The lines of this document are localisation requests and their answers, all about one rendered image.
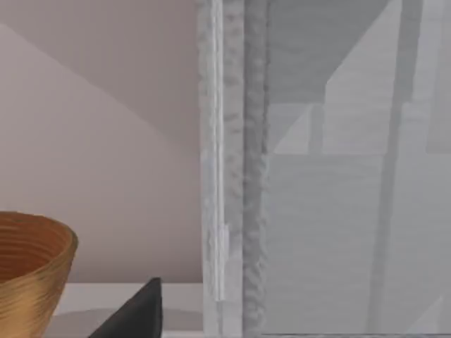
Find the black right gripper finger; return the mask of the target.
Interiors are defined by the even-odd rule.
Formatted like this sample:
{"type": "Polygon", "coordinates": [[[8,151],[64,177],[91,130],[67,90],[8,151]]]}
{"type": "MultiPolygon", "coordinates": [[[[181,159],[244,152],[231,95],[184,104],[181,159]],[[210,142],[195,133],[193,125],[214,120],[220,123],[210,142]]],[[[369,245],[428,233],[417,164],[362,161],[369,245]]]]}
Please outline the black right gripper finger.
{"type": "Polygon", "coordinates": [[[88,338],[161,338],[161,278],[150,279],[88,338]]]}

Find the woven tan basket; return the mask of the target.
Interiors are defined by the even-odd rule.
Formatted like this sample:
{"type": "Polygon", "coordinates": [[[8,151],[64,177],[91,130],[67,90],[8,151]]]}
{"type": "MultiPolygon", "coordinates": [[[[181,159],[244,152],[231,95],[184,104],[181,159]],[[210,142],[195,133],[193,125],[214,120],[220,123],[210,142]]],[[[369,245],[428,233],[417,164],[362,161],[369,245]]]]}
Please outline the woven tan basket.
{"type": "Polygon", "coordinates": [[[67,225],[0,211],[0,338],[42,338],[78,248],[67,225]]]}

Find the grey cabinet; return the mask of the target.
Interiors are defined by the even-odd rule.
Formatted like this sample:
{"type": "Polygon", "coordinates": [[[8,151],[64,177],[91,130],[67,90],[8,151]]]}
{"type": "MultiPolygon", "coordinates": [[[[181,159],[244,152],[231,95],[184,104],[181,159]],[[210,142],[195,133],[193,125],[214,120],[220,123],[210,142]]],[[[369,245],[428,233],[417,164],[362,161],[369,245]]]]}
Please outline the grey cabinet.
{"type": "Polygon", "coordinates": [[[451,338],[451,0],[196,0],[202,338],[451,338]]]}

